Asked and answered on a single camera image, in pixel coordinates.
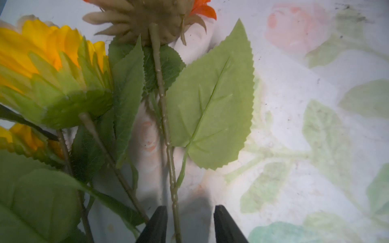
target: green stem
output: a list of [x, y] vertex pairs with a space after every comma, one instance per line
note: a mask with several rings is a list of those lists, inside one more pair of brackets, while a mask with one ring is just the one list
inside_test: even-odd
[[[69, 150], [68, 147], [66, 146], [66, 142], [65, 142], [65, 138], [63, 137], [62, 130], [57, 130], [57, 136], [61, 145], [63, 156], [65, 157], [65, 163], [68, 169], [68, 173], [72, 177], [74, 177], [72, 165], [70, 163]], [[95, 241], [93, 240], [91, 226], [89, 225], [89, 221], [88, 221], [88, 213], [85, 209], [83, 196], [80, 191], [77, 191], [77, 201], [78, 201], [79, 210], [81, 212], [81, 220], [82, 220], [82, 224], [84, 225], [87, 243], [94, 243]]]
[[169, 121], [167, 116], [166, 99], [165, 99], [165, 84], [162, 76], [161, 58], [159, 56], [159, 49], [161, 48], [161, 40], [159, 38], [158, 24], [151, 23], [149, 26], [151, 45], [154, 55], [155, 72], [157, 74], [159, 101], [161, 102], [161, 113], [162, 113], [162, 126], [165, 134], [166, 153], [168, 157], [169, 166], [169, 178], [170, 178], [170, 194], [172, 197], [172, 209], [174, 219], [174, 231], [177, 243], [182, 243], [181, 228], [180, 228], [180, 217], [178, 209], [178, 195], [175, 179], [175, 168], [173, 162], [173, 146], [170, 139]]
[[181, 171], [180, 171], [180, 175], [178, 176], [178, 179], [177, 179], [177, 188], [180, 188], [183, 180], [184, 180], [184, 177], [185, 177], [185, 168], [186, 168], [186, 159], [188, 158], [188, 146], [185, 148], [185, 153], [184, 153], [184, 158], [182, 159], [182, 167], [181, 167]]
[[105, 145], [101, 141], [100, 136], [96, 130], [96, 126], [95, 126], [91, 116], [88, 113], [80, 113], [79, 118], [83, 122], [85, 128], [90, 132], [93, 139], [100, 147], [101, 151], [107, 157], [108, 163], [111, 166], [111, 168], [114, 170], [114, 173], [115, 173], [117, 179], [119, 180], [120, 184], [122, 185], [124, 191], [128, 195], [129, 199], [131, 200], [131, 202], [134, 205], [134, 207], [136, 208], [136, 210], [139, 212], [139, 215], [141, 216], [143, 221], [147, 224], [149, 222], [149, 217], [147, 216], [146, 211], [144, 210], [144, 208], [142, 207], [142, 205], [140, 204], [140, 202], [136, 198], [134, 190], [130, 187], [130, 185], [128, 185], [123, 174], [120, 172], [120, 170], [118, 170], [116, 168], [115, 160], [113, 159], [112, 155], [110, 154], [110, 152], [107, 150], [107, 148], [105, 147]]
[[350, 200], [350, 202], [367, 218], [370, 218], [371, 221], [375, 222], [377, 225], [383, 227], [383, 228], [386, 228], [386, 229], [389, 229], [389, 223], [387, 222], [384, 222], [380, 219], [378, 219], [376, 216], [374, 215], [370, 215], [370, 213], [368, 213], [359, 203], [358, 201], [354, 198], [353, 195], [351, 195], [350, 193], [348, 192], [344, 192], [346, 197]]
[[356, 49], [356, 50], [360, 50], [360, 51], [365, 51], [365, 52], [371, 53], [371, 54], [373, 54], [375, 56], [378, 56], [378, 57], [386, 60], [387, 62], [389, 62], [389, 56], [388, 55], [386, 55], [386, 54], [384, 54], [382, 52], [376, 51], [375, 49], [369, 47], [366, 44], [360, 44], [360, 43], [356, 43], [356, 42], [349, 41], [349, 40], [342, 40], [342, 42], [348, 48], [352, 48], [352, 49]]
[[300, 151], [293, 151], [289, 149], [281, 149], [281, 150], [270, 150], [270, 149], [260, 149], [258, 152], [258, 156], [246, 163], [245, 165], [241, 166], [240, 168], [236, 169], [235, 171], [228, 173], [224, 176], [224, 179], [227, 183], [232, 182], [235, 180], [238, 176], [246, 172], [247, 170], [251, 169], [255, 165], [259, 164], [260, 162], [266, 160], [266, 159], [309, 159], [311, 153], [310, 152], [300, 152]]

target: green leaf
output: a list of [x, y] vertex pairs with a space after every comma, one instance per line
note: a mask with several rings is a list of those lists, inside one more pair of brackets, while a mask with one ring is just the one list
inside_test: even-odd
[[312, 148], [312, 164], [333, 184], [350, 188], [350, 139], [329, 107], [312, 100], [304, 113], [303, 135]]
[[61, 241], [61, 243], [87, 243], [87, 242], [88, 241], [85, 234], [79, 228], [75, 228], [71, 232], [68, 238]]
[[125, 206], [124, 204], [117, 201], [111, 196], [105, 195], [91, 187], [88, 187], [87, 185], [77, 181], [68, 174], [65, 174], [60, 171], [49, 171], [45, 169], [35, 170], [34, 173], [37, 175], [37, 177], [41, 178], [41, 184], [46, 184], [46, 181], [51, 181], [52, 184], [82, 190], [90, 194], [91, 196], [99, 200], [104, 206], [111, 209], [114, 213], [118, 214], [122, 218], [127, 228], [131, 231], [134, 230], [135, 226], [143, 223], [143, 220], [135, 210]]
[[389, 213], [389, 163], [378, 172], [366, 190], [370, 201], [370, 211], [374, 214]]
[[[110, 109], [96, 121], [96, 129], [105, 147], [111, 151], [114, 145], [114, 111]], [[71, 157], [76, 179], [90, 182], [105, 164], [105, 154], [84, 126], [79, 126], [72, 144]]]
[[256, 227], [251, 231], [248, 240], [250, 243], [321, 243], [315, 232], [285, 222]]
[[44, 163], [0, 150], [0, 242], [57, 243], [77, 226], [76, 190], [42, 178]]
[[267, 164], [261, 175], [240, 198], [240, 211], [254, 213], [260, 211], [265, 203], [273, 203], [289, 174], [289, 168], [284, 162]]
[[380, 238], [375, 243], [389, 243], [389, 238]]
[[55, 136], [55, 135], [49, 133], [48, 131], [43, 130], [39, 126], [25, 120], [21, 115], [11, 111], [10, 109], [8, 109], [7, 107], [5, 107], [3, 105], [0, 105], [0, 119], [28, 125], [28, 126], [34, 128], [35, 130], [37, 130], [38, 132], [40, 132], [41, 134], [43, 134], [44, 136], [46, 136], [48, 139], [53, 140], [53, 141], [58, 141], [57, 136]]
[[[122, 60], [132, 51], [135, 46], [132, 44], [118, 44], [114, 41], [109, 45], [109, 60], [111, 67]], [[158, 88], [158, 82], [155, 73], [154, 58], [150, 46], [143, 47], [144, 52], [144, 71], [146, 84], [143, 96]], [[180, 72], [184, 69], [185, 63], [181, 60], [180, 55], [168, 45], [161, 46], [161, 68], [165, 89], [167, 90]]]
[[358, 13], [354, 8], [348, 6], [340, 10], [336, 15], [336, 29], [344, 36], [363, 39], [363, 24], [366, 17]]
[[134, 49], [112, 69], [115, 84], [114, 129], [116, 134], [116, 166], [120, 168], [127, 155], [135, 116], [142, 100], [145, 75], [140, 38]]
[[303, 224], [316, 231], [323, 243], [363, 243], [347, 223], [339, 216], [326, 212], [309, 214]]
[[365, 117], [389, 118], [389, 79], [370, 81], [350, 89], [339, 106]]
[[321, 44], [318, 48], [310, 51], [305, 58], [308, 59], [308, 67], [314, 68], [316, 66], [325, 66], [333, 62], [339, 54], [346, 50], [344, 45], [336, 35], [331, 37]]
[[252, 57], [238, 20], [231, 34], [184, 68], [166, 92], [172, 144], [187, 147], [199, 167], [222, 167], [244, 147], [253, 112]]

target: artificial flower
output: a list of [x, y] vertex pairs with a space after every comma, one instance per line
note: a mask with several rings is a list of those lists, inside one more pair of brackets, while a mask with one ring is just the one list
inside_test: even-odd
[[21, 29], [0, 25], [0, 103], [53, 129], [81, 124], [78, 114], [103, 115], [112, 106], [104, 42], [77, 30], [28, 18]]
[[161, 45], [175, 41], [194, 23], [205, 28], [204, 21], [196, 14], [216, 19], [210, 0], [84, 0], [99, 6], [101, 12], [91, 12], [83, 17], [90, 24], [112, 23], [97, 35], [116, 36], [118, 43], [135, 44], [139, 35], [142, 45], [151, 45], [150, 23], [159, 26]]
[[16, 123], [10, 129], [0, 126], [0, 149], [33, 157], [56, 167], [63, 166], [59, 142], [47, 139], [27, 125]]

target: yellow petal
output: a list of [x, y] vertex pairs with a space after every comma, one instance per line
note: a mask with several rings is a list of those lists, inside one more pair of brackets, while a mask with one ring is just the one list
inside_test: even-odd
[[104, 70], [104, 56], [105, 56], [105, 43], [103, 41], [99, 41], [93, 44], [95, 48], [95, 52], [97, 53], [97, 60], [100, 70], [103, 72]]
[[12, 143], [11, 133], [7, 129], [5, 129], [1, 126], [0, 126], [0, 138], [6, 138], [8, 143]]
[[47, 37], [54, 31], [55, 28], [50, 28], [40, 20], [28, 20], [22, 28], [22, 35], [31, 40], [43, 52], [46, 52]]
[[80, 46], [82, 37], [78, 30], [68, 30], [65, 37], [65, 50], [64, 52], [72, 60], [74, 64], [78, 65], [78, 47]]
[[17, 135], [29, 148], [34, 151], [38, 150], [38, 148], [44, 149], [45, 147], [43, 142], [33, 133], [31, 127], [29, 126], [17, 123], [12, 126], [9, 131]]

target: orange flower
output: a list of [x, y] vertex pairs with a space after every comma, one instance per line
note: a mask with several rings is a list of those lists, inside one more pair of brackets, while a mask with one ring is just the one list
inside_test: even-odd
[[193, 9], [190, 13], [192, 14], [199, 14], [204, 15], [205, 17], [212, 18], [216, 20], [216, 12], [215, 10], [208, 6], [207, 3], [209, 3], [211, 0], [195, 0]]

